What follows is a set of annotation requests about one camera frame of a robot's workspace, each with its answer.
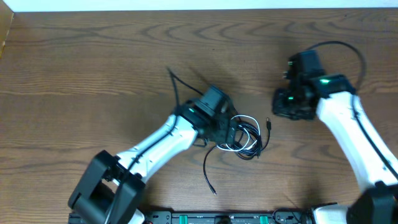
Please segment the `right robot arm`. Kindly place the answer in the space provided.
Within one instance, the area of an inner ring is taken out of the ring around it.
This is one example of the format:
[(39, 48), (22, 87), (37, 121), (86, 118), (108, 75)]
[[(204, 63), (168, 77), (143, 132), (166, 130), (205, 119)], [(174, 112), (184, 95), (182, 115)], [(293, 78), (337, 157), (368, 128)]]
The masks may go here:
[(312, 207), (304, 223), (397, 223), (397, 158), (367, 117), (356, 89), (344, 75), (326, 74), (314, 50), (291, 56), (288, 65), (289, 85), (275, 91), (272, 112), (324, 123), (361, 191), (352, 205)]

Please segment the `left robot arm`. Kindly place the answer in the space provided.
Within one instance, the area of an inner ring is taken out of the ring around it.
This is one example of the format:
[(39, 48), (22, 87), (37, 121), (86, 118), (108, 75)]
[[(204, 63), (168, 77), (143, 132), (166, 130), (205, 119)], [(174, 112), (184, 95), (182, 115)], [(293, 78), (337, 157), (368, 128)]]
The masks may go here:
[(68, 206), (86, 223), (143, 223), (138, 209), (148, 180), (197, 139), (231, 144), (237, 122), (231, 98), (211, 86), (199, 99), (177, 106), (167, 121), (115, 156), (103, 150), (90, 161)]

